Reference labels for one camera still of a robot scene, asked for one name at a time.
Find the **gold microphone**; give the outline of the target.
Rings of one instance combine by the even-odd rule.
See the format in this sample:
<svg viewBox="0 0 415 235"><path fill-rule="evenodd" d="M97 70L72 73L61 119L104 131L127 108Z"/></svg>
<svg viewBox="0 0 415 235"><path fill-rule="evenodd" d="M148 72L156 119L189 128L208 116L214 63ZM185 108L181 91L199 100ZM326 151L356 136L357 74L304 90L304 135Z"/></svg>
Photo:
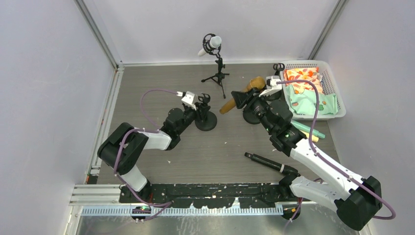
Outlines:
<svg viewBox="0 0 415 235"><path fill-rule="evenodd" d="M252 89L261 90L265 87L266 82L263 77L258 76L253 78L249 81L246 88L244 88L240 92L232 91L232 99L229 100L226 104L224 104L221 109L219 110L220 114L225 114L229 112L233 108L241 108L243 104L246 103L246 99L248 97L248 92Z"/></svg>

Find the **white microphone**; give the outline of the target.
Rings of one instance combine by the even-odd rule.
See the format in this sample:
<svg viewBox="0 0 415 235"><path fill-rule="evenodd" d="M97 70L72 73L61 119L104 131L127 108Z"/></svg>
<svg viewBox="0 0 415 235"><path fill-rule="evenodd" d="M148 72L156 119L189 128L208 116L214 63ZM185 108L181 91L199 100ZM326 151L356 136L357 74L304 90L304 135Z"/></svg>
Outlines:
<svg viewBox="0 0 415 235"><path fill-rule="evenodd" d="M214 55L217 58L220 57L222 38L215 34L209 33L204 36L202 42L202 49L199 50L198 56L202 57L206 54Z"/></svg>

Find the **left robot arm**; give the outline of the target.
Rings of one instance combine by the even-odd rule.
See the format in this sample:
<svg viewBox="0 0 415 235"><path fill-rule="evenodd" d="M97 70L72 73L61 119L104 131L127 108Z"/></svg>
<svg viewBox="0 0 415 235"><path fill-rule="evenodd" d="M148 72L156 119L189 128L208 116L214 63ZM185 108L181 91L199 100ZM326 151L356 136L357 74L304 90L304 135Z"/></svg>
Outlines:
<svg viewBox="0 0 415 235"><path fill-rule="evenodd" d="M134 191L150 186L148 179L136 166L143 150L171 150L180 142L180 135L196 120L197 111L191 108L171 109L158 131L145 131L123 122L100 145L97 156Z"/></svg>

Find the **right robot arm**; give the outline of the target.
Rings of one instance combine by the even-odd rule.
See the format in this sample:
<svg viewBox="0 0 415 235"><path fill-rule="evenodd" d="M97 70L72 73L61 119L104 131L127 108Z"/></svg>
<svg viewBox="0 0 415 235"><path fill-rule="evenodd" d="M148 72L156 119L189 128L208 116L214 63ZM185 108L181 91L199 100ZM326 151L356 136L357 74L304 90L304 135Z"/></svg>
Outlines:
<svg viewBox="0 0 415 235"><path fill-rule="evenodd" d="M270 136L278 151L302 163L326 183L319 184L304 176L286 176L280 184L298 198L314 201L334 211L353 230L360 231L382 208L381 184L373 176L364 178L345 168L291 124L292 112L286 102L268 103L256 90L231 93L237 109L252 112Z"/></svg>

